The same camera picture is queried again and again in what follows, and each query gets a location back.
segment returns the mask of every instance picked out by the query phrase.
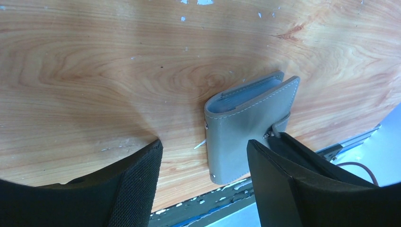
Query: gray leather wallet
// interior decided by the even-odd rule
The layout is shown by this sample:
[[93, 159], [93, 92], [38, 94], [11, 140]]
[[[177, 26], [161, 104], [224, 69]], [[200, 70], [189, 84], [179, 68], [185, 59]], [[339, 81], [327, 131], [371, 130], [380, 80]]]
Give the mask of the gray leather wallet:
[[212, 182], [227, 184], [248, 173], [248, 140], [267, 146], [267, 133], [285, 130], [300, 78], [283, 78], [276, 71], [220, 92], [205, 104]]

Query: white stitching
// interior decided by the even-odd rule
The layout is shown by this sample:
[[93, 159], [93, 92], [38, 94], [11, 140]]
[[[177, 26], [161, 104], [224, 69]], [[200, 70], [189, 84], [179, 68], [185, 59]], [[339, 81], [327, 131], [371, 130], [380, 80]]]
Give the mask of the white stitching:
[[[223, 119], [223, 118], [227, 118], [227, 117], [234, 116], [234, 115], [236, 115], [236, 114], [239, 114], [239, 113], [241, 113], [241, 112], [243, 112], [243, 111], [245, 111], [245, 110], [247, 110], [247, 109], [250, 109], [251, 107], [256, 106], [257, 104], [259, 104], [259, 103], [261, 103], [261, 102], [267, 100], [268, 98], [274, 96], [274, 95], [277, 94], [278, 92], [280, 92], [280, 91], [282, 91], [282, 90], [284, 90], [284, 89], [290, 87], [290, 86], [293, 85], [294, 83], [295, 83], [295, 84], [298, 84], [298, 81], [296, 80], [296, 81], [290, 83], [288, 86], [286, 86], [286, 87], [284, 87], [284, 88], [282, 88], [282, 89], [276, 91], [275, 93], [271, 94], [271, 95], [268, 96], [267, 98], [265, 98], [265, 99], [263, 99], [263, 100], [261, 100], [261, 101], [255, 103], [255, 104], [253, 104], [252, 106], [250, 106], [250, 107], [248, 107], [248, 108], [245, 108], [245, 109], [243, 109], [243, 110], [241, 110], [241, 111], [239, 111], [239, 112], [237, 112], [237, 113], [233, 113], [232, 115], [225, 116], [225, 117], [210, 117], [210, 116], [208, 116], [208, 115], [205, 115], [205, 116], [208, 117], [208, 118], [212, 118], [212, 119]], [[295, 91], [296, 91], [296, 87], [294, 88], [294, 93], [292, 94], [292, 101], [291, 101], [291, 103], [290, 103], [290, 106], [291, 106], [292, 103], [294, 102]]]
[[260, 84], [260, 83], [262, 83], [262, 82], [266, 82], [266, 81], [265, 81], [265, 80], [261, 80], [261, 81], [257, 82], [256, 84], [250, 84], [250, 85], [248, 85], [248, 86], [246, 86], [246, 87], [244, 87], [244, 88], [242, 88], [242, 89], [240, 89], [240, 90], [238, 90], [238, 91], [235, 91], [235, 92], [233, 92], [233, 93], [228, 93], [228, 94], [224, 95], [223, 97], [231, 96], [231, 95], [233, 95], [233, 94], [235, 94], [235, 93], [237, 93], [237, 92], [240, 92], [240, 91], [242, 91], [242, 90], [244, 90], [244, 89], [248, 89], [248, 88], [250, 88], [250, 87], [254, 87], [254, 86], [256, 86], [256, 85], [258, 85], [258, 84]]
[[218, 184], [228, 184], [228, 183], [231, 183], [231, 182], [237, 180], [238, 178], [240, 178], [241, 176], [243, 176], [243, 175], [245, 175], [245, 174], [247, 174], [247, 173], [249, 173], [249, 171], [246, 171], [245, 173], [239, 175], [238, 177], [236, 177], [236, 178], [234, 178], [234, 179], [232, 179], [232, 180], [230, 180], [230, 181], [226, 181], [226, 182], [222, 182], [222, 183], [218, 183]]

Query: black mesh fabric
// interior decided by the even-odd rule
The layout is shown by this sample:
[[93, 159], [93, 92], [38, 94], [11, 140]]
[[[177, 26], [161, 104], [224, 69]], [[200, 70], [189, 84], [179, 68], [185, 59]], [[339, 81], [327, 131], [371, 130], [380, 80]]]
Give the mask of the black mesh fabric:
[[146, 227], [162, 154], [156, 140], [67, 184], [0, 180], [0, 227]]
[[162, 156], [158, 150], [150, 150], [122, 176], [109, 227], [148, 226]]

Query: card holder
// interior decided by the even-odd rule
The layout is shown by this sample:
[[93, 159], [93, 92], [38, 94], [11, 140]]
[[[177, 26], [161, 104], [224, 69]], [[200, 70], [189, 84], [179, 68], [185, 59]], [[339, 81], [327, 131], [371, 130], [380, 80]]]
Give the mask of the card holder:
[[300, 78], [283, 78], [284, 73], [276, 71], [220, 92], [205, 104], [212, 182], [227, 184], [248, 173], [248, 140], [267, 146], [269, 131], [285, 130]]

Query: wood grain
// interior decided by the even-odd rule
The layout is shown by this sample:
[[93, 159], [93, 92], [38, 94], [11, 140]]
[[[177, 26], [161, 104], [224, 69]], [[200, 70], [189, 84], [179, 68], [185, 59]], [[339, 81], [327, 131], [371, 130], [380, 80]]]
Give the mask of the wood grain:
[[203, 105], [244, 79], [301, 77], [288, 132], [312, 149], [401, 101], [395, 0], [188, 2], [0, 0], [0, 178], [65, 183], [159, 137], [157, 210], [218, 187]]

